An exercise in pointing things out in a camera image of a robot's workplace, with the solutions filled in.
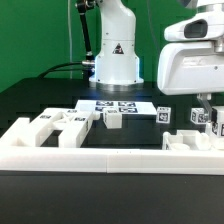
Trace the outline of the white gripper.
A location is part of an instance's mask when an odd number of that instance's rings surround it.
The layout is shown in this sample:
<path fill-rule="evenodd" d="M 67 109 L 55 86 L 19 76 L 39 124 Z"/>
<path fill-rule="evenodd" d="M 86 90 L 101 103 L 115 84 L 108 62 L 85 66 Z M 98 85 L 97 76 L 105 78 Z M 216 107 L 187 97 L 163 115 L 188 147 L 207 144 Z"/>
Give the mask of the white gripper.
<path fill-rule="evenodd" d="M 224 53 L 211 41 L 167 44 L 159 57 L 157 86 L 166 95 L 198 94 L 210 122 L 210 93 L 224 92 Z"/>

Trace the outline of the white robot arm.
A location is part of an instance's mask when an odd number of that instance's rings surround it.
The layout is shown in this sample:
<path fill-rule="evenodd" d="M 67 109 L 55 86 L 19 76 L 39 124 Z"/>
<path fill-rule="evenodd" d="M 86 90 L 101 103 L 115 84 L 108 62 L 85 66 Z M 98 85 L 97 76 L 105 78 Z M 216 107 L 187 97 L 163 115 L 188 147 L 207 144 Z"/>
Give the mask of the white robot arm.
<path fill-rule="evenodd" d="M 195 94 L 210 116 L 211 95 L 224 92 L 224 0 L 178 1 L 197 13 L 165 29 L 169 43 L 159 56 L 157 86 L 166 95 Z M 135 15 L 121 0 L 96 3 L 102 37 L 90 84 L 111 91 L 141 86 L 144 80 L 134 50 Z"/>

